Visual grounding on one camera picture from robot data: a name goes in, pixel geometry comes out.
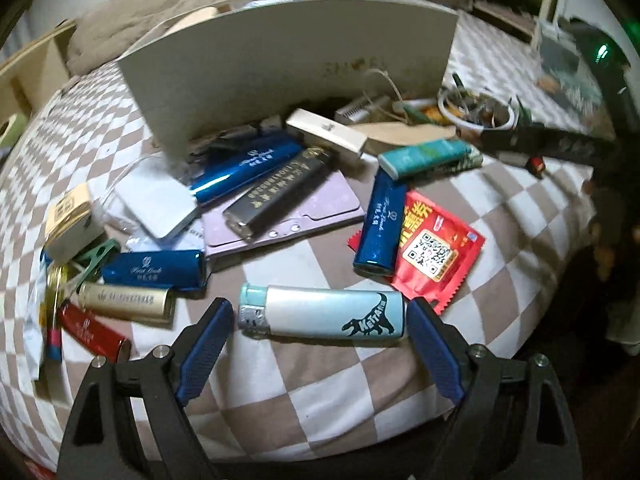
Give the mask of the white dinosaur lighter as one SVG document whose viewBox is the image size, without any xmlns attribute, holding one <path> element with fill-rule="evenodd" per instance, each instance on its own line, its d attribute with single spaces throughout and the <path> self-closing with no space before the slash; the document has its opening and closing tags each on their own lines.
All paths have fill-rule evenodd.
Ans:
<svg viewBox="0 0 640 480">
<path fill-rule="evenodd" d="M 247 333 L 306 339 L 387 340 L 404 336 L 399 292 L 242 286 L 238 326 Z"/>
</svg>

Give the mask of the teal lighter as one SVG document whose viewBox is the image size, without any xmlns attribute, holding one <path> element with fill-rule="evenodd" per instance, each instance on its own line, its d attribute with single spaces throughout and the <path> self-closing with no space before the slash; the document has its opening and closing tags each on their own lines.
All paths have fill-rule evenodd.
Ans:
<svg viewBox="0 0 640 480">
<path fill-rule="evenodd" d="M 394 181 L 415 174 L 455 174 L 479 167 L 483 154 L 473 145 L 458 138 L 439 139 L 378 155 L 378 166 Z"/>
</svg>

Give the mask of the gold lighter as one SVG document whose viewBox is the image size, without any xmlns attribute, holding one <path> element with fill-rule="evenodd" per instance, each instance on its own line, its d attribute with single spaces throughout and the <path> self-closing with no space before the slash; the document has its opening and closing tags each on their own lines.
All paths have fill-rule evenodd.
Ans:
<svg viewBox="0 0 640 480">
<path fill-rule="evenodd" d="M 175 310 L 169 289 L 84 283 L 77 298 L 82 308 L 94 314 L 140 323 L 166 324 Z"/>
</svg>

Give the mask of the blue lighter left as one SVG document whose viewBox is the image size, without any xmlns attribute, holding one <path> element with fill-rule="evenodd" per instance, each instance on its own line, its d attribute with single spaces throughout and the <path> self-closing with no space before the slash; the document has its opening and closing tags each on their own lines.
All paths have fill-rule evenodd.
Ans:
<svg viewBox="0 0 640 480">
<path fill-rule="evenodd" d="M 102 266 L 106 284 L 175 289 L 193 292 L 207 281 L 206 260 L 201 250 L 122 252 Z"/>
</svg>

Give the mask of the green clothespin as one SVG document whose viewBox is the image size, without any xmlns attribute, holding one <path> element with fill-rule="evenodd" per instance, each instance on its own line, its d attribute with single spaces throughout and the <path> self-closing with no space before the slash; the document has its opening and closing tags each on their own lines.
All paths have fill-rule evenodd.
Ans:
<svg viewBox="0 0 640 480">
<path fill-rule="evenodd" d="M 101 277 L 102 268 L 119 254 L 119 241 L 110 238 L 73 258 L 70 265 L 76 274 L 68 283 L 70 290 L 78 292 L 82 284 L 96 282 Z"/>
</svg>

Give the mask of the blue lighter right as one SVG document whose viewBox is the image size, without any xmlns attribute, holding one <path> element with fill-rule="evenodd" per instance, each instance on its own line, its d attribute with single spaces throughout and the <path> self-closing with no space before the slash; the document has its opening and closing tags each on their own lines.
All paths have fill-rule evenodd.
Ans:
<svg viewBox="0 0 640 480">
<path fill-rule="evenodd" d="M 358 272 L 378 276 L 394 274 L 406 193 L 407 185 L 378 170 L 354 258 Z"/>
</svg>

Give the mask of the white power bank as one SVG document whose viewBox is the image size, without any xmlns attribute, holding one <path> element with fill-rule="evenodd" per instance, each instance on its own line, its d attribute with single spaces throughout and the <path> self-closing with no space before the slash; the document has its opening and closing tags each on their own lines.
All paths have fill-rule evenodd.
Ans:
<svg viewBox="0 0 640 480">
<path fill-rule="evenodd" d="M 157 240 L 170 240 L 198 213 L 190 188 L 174 178 L 159 157 L 138 162 L 115 185 L 114 191 L 145 231 Z"/>
</svg>

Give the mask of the black gold-text lighter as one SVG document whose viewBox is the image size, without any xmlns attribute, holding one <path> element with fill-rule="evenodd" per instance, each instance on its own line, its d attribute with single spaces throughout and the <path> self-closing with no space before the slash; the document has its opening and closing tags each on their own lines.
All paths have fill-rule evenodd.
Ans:
<svg viewBox="0 0 640 480">
<path fill-rule="evenodd" d="M 332 159 L 327 148 L 306 148 L 227 207 L 222 213 L 226 226 L 241 240 L 262 235 L 318 188 Z"/>
</svg>

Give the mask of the blue lighter upper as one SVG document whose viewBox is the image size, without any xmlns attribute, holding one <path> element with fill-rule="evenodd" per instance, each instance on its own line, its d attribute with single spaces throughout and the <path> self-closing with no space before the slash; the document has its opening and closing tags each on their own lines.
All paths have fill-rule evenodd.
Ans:
<svg viewBox="0 0 640 480">
<path fill-rule="evenodd" d="M 269 174 L 303 151 L 304 147 L 286 132 L 262 136 L 229 155 L 210 158 L 202 173 L 190 185 L 200 205 L 224 196 Z"/>
</svg>

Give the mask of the green avocado plush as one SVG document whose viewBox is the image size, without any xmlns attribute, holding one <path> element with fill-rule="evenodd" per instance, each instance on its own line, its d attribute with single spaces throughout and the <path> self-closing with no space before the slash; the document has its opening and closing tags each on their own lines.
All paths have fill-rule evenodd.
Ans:
<svg viewBox="0 0 640 480">
<path fill-rule="evenodd" d="M 28 124 L 22 113 L 11 115 L 2 125 L 0 131 L 0 148 L 13 148 L 21 139 Z"/>
</svg>

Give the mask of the wooden leaf-shaped piece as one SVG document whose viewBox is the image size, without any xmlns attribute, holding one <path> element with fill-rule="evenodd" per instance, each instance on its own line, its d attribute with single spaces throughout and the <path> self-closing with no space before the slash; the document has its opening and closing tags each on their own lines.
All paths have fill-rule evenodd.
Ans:
<svg viewBox="0 0 640 480">
<path fill-rule="evenodd" d="M 408 126 L 402 122 L 369 122 L 352 125 L 352 129 L 363 133 L 368 138 L 364 150 L 371 155 L 456 136 L 454 126 L 443 127 L 431 124 Z"/>
</svg>

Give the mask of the white comb card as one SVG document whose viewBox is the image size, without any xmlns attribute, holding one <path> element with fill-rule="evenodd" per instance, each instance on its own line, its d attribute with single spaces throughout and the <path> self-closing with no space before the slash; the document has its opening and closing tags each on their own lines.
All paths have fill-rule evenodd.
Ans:
<svg viewBox="0 0 640 480">
<path fill-rule="evenodd" d="M 391 105 L 389 96 L 377 96 L 370 100 L 360 96 L 339 108 L 334 114 L 334 120 L 345 126 L 382 122 Z"/>
</svg>

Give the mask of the cream lighter box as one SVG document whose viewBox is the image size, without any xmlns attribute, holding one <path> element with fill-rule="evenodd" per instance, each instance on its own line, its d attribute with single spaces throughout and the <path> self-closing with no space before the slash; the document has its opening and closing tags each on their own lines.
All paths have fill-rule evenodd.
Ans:
<svg viewBox="0 0 640 480">
<path fill-rule="evenodd" d="M 301 108 L 286 118 L 285 125 L 307 145 L 329 148 L 343 158 L 360 159 L 367 142 L 365 134 Z"/>
</svg>

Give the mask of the wooden headboard shelf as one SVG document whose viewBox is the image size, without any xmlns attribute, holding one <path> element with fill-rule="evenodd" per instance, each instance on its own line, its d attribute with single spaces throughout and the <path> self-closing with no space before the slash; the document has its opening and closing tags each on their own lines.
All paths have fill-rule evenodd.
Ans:
<svg viewBox="0 0 640 480">
<path fill-rule="evenodd" d="M 70 81 L 67 48 L 75 29 L 75 20 L 64 21 L 1 63 L 1 133 L 37 114 Z"/>
</svg>

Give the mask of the white shoe box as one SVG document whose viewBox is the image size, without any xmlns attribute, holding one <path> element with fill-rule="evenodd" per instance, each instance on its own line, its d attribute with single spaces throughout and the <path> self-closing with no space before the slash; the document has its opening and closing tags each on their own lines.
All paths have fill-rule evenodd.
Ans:
<svg viewBox="0 0 640 480">
<path fill-rule="evenodd" d="M 173 32 L 170 18 L 117 64 L 154 139 L 173 159 L 191 141 L 303 102 L 355 99 L 386 85 L 432 96 L 457 11 L 426 0 L 227 0 L 214 18 Z"/>
</svg>

